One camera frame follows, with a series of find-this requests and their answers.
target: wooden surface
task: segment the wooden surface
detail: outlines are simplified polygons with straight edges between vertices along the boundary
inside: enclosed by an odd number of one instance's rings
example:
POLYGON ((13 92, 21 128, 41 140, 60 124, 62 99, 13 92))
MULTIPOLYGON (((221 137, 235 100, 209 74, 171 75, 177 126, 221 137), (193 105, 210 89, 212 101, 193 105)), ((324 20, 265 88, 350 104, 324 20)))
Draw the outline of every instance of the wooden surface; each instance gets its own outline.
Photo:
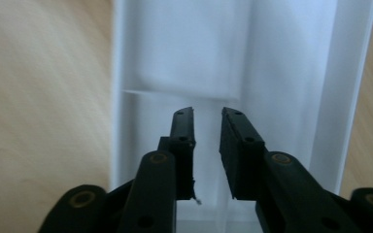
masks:
MULTIPOLYGON (((0 0, 0 232, 36 232, 69 188, 107 188, 111 1, 0 0)), ((373 36, 342 193, 373 186, 373 36)))

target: white box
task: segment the white box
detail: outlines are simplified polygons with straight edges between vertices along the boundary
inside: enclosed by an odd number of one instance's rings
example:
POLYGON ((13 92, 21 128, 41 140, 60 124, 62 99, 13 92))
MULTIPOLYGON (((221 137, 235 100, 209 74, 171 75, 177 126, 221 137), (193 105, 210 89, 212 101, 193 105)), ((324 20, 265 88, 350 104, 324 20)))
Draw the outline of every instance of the white box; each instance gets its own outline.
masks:
POLYGON ((231 199, 220 162, 226 106, 247 115, 269 150, 339 191, 373 0, 120 0, 114 16, 111 187, 133 179, 172 114, 192 106, 203 205, 178 202, 178 232, 259 229, 254 202, 231 199))

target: translucent plastic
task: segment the translucent plastic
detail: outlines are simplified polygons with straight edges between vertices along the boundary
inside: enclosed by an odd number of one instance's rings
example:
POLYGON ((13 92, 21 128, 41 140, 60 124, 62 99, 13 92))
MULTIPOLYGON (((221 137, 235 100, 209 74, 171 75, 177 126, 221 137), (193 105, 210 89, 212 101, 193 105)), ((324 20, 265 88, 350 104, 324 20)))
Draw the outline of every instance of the translucent plastic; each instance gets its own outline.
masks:
POLYGON ((203 205, 178 203, 179 232, 259 227, 254 202, 231 199, 220 162, 226 106, 338 192, 373 1, 120 0, 115 10, 112 187, 135 176, 172 114, 192 106, 203 205))

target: white cardboard box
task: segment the white cardboard box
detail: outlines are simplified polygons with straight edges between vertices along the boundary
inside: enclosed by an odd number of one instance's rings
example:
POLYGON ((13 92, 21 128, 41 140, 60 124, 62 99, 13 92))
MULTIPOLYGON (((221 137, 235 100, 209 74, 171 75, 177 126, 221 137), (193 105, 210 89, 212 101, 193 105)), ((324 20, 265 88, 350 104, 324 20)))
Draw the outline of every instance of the white cardboard box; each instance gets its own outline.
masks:
POLYGON ((269 150, 339 191, 373 0, 118 0, 114 15, 111 187, 133 179, 172 114, 192 106, 203 205, 178 202, 178 232, 259 229, 254 203, 231 199, 220 162, 226 106, 247 115, 269 150))

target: white plastic container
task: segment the white plastic container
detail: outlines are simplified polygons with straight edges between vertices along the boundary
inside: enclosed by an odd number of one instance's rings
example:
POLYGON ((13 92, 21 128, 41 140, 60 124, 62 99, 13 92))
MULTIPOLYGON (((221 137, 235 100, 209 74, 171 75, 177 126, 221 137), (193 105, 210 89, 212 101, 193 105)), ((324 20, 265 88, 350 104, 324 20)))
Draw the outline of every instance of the white plastic container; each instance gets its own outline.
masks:
POLYGON ((195 115, 195 191, 178 232, 254 232, 254 202, 232 200, 220 154, 222 107, 244 112, 269 150, 338 192, 373 21, 373 0, 119 0, 114 5, 111 187, 195 115))

